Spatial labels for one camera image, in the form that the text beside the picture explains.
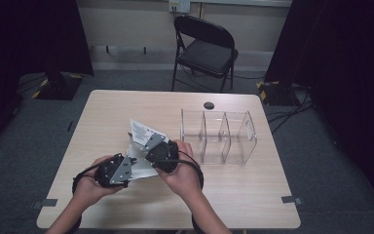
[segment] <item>transparent container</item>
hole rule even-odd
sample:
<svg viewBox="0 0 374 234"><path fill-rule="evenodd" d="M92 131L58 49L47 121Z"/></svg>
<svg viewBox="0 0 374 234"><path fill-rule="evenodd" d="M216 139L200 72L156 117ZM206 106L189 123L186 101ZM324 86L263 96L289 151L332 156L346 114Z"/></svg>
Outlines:
<svg viewBox="0 0 374 234"><path fill-rule="evenodd" d="M257 144L248 111L181 109L181 140L192 145L200 164L243 165Z"/></svg>

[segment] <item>person's hand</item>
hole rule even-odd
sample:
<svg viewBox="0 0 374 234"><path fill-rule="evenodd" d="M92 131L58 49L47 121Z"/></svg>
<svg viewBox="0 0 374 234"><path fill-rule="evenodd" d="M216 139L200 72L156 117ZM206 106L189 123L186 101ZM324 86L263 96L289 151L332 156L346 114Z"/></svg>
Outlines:
<svg viewBox="0 0 374 234"><path fill-rule="evenodd" d="M177 143L178 151L184 152L193 158L193 150L190 143L183 142L180 140L174 140ZM178 153L180 160L193 162L193 160L183 153ZM160 169L156 169L159 176L168 185L172 192L185 199L193 194L201 193L199 176L195 169L191 166L178 163L177 168L171 174L167 174Z"/></svg>
<svg viewBox="0 0 374 234"><path fill-rule="evenodd" d="M92 164L96 165L101 163L102 161L107 160L108 158L112 158L113 156L107 155L95 160ZM86 207L92 206L96 202L98 202L102 197L110 194L114 194L123 187L111 187L105 188L99 185L95 180L95 172L98 168L94 168L83 176L77 184L77 188L75 190L74 196L72 199L79 200L80 203L85 205Z"/></svg>

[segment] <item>forearm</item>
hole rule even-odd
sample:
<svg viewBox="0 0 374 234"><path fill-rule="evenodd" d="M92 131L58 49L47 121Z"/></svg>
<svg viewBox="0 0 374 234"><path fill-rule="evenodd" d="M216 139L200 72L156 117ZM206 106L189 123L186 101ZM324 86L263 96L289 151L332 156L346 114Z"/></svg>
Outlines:
<svg viewBox="0 0 374 234"><path fill-rule="evenodd" d="M83 205L83 203L77 201L76 199L71 199L69 204L66 206L66 208L46 233L66 233L74 226L74 224L78 221L81 214L84 212L84 210L87 209L87 207L88 206Z"/></svg>
<svg viewBox="0 0 374 234"><path fill-rule="evenodd" d="M194 220L205 233L231 233L202 192L183 200L192 212Z"/></svg>

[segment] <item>person's left hand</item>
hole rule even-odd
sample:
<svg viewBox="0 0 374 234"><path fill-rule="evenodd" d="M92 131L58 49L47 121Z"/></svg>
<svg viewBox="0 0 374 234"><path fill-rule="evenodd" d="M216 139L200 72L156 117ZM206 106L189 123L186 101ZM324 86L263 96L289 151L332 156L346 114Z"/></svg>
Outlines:
<svg viewBox="0 0 374 234"><path fill-rule="evenodd" d="M101 163L102 161L107 160L108 158L112 158L112 155L103 156L95 160L92 164L96 165ZM86 207L92 206L96 202L98 202L102 197L110 194L114 194L124 187L110 187L105 188L99 185L95 180L95 172L98 168L94 168L83 176L77 184L77 188L75 190L74 196L72 199L77 199L79 202Z"/></svg>

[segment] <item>gray carpet floor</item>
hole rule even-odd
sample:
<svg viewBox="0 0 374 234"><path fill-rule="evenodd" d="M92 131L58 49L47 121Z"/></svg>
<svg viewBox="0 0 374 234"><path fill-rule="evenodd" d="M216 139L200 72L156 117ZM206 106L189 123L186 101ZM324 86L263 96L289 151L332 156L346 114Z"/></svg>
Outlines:
<svg viewBox="0 0 374 234"><path fill-rule="evenodd" d="M182 71L178 74L193 83L204 80L198 77L192 81ZM96 71L94 77L85 77L71 101L33 99L40 74L22 77L19 91L24 100L18 115L0 134L0 233L44 232L36 226L40 211L32 205L47 197L91 91L169 91L171 75L169 70ZM241 71L236 75L257 78L263 73ZM206 85L218 89L219 81L207 81ZM257 81L260 79L237 78L234 89L226 87L225 93L257 95ZM200 92L181 83L176 84L175 90ZM298 91L298 97L303 95L304 91ZM264 108L268 119L272 119L278 112L294 107L265 105ZM271 129L281 120L272 122ZM295 230L247 233L374 233L374 191L355 164L335 147L314 107L290 117L274 132L274 139L292 194L303 200L297 207L302 224ZM79 230L78 233L121 232Z"/></svg>

